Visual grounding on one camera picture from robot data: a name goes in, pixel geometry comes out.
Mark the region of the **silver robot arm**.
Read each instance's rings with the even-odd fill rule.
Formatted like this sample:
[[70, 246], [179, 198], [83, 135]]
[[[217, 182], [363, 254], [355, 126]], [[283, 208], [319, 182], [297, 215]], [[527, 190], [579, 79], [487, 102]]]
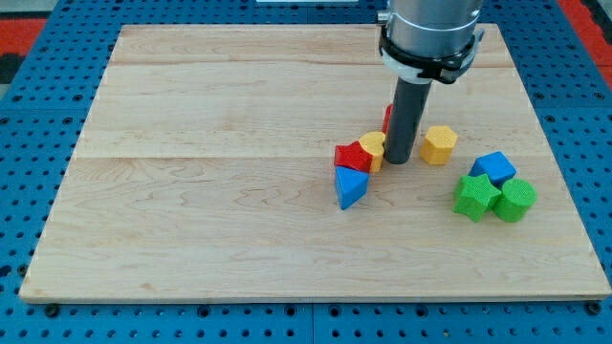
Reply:
[[377, 13], [382, 63], [403, 81], [454, 83], [471, 66], [484, 32], [482, 0], [389, 0]]

